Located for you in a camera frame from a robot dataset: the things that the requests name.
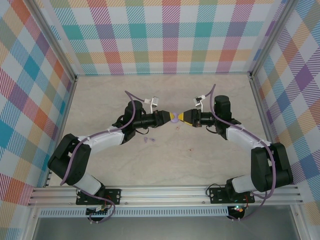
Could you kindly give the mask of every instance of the floor below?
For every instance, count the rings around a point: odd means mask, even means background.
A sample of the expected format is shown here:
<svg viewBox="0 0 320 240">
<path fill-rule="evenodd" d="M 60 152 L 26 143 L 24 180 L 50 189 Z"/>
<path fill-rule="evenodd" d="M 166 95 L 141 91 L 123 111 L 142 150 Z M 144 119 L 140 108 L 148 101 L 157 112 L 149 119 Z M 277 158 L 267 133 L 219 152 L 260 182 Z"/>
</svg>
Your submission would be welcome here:
<svg viewBox="0 0 320 240">
<path fill-rule="evenodd" d="M 125 90 L 144 98 L 159 97 L 158 110 L 182 113 L 195 108 L 193 98 L 227 95 L 232 116 L 261 138 L 264 130 L 245 74 L 124 75 L 80 77 L 64 134 L 90 135 L 107 129 L 124 114 Z M 209 98 L 203 101 L 208 112 Z M 144 142 L 144 137 L 155 141 Z M 209 185 L 250 173 L 251 159 L 239 146 L 205 127 L 183 122 L 151 128 L 124 145 L 92 155 L 87 172 L 105 185 Z M 61 179 L 53 175 L 50 186 Z"/>
</svg>

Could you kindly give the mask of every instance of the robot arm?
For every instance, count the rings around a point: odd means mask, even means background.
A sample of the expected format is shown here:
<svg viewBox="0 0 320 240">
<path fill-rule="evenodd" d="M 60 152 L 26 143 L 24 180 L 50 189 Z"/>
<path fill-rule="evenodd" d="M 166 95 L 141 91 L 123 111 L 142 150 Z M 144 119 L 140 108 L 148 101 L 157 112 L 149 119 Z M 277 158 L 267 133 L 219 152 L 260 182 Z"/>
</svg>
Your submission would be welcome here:
<svg viewBox="0 0 320 240">
<path fill-rule="evenodd" d="M 195 98 L 195 102 L 201 102 L 203 96 Z M 293 175 L 290 168 L 286 148 L 281 143 L 271 143 L 266 140 L 256 140 L 251 135 L 243 131 L 244 127 L 241 122 L 232 118 L 231 104 L 229 98 L 219 95 L 214 98 L 214 113 L 220 119 L 231 123 L 230 126 L 216 119 L 211 112 L 203 112 L 203 105 L 196 104 L 201 109 L 191 109 L 181 113 L 178 118 L 193 127 L 215 126 L 216 133 L 241 146 L 251 156 L 251 174 L 235 177 L 227 180 L 225 188 L 230 200 L 234 199 L 237 194 L 256 191 L 265 192 L 272 188 L 273 174 L 270 166 L 270 157 L 264 142 L 271 150 L 275 161 L 276 183 L 275 187 L 279 188 L 289 185 L 293 182 Z"/>
<path fill-rule="evenodd" d="M 84 139 L 76 153 L 65 183 L 75 186 L 91 195 L 104 197 L 105 186 L 90 174 L 86 173 L 89 157 L 112 146 L 122 145 L 132 139 L 136 134 L 136 129 L 157 128 L 174 118 L 168 111 L 151 111 L 147 114 L 140 101 L 134 101 L 135 115 L 133 121 L 121 130 L 120 127 L 127 124 L 133 115 L 133 103 L 130 101 L 124 110 L 124 115 L 108 128 L 109 132 L 93 137 L 65 135 L 48 162 L 48 168 L 57 174 L 61 179 L 65 177 L 67 168 L 75 147 Z"/>
</svg>

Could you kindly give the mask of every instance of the plaid backdrop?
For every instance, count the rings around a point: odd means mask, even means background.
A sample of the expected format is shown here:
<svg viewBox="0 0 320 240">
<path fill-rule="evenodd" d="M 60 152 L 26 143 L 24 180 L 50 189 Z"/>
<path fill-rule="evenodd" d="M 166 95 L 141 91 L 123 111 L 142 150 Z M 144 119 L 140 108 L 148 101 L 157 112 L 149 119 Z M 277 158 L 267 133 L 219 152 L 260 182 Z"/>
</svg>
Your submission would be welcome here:
<svg viewBox="0 0 320 240">
<path fill-rule="evenodd" d="M 0 240 L 21 233 L 72 82 L 22 0 L 0 2 Z"/>
<path fill-rule="evenodd" d="M 99 75 L 246 72 L 280 0 L 37 2 L 74 69 Z"/>
<path fill-rule="evenodd" d="M 310 228 L 320 233 L 319 1 L 299 1 L 255 80 L 273 136 L 286 146 Z"/>
</svg>

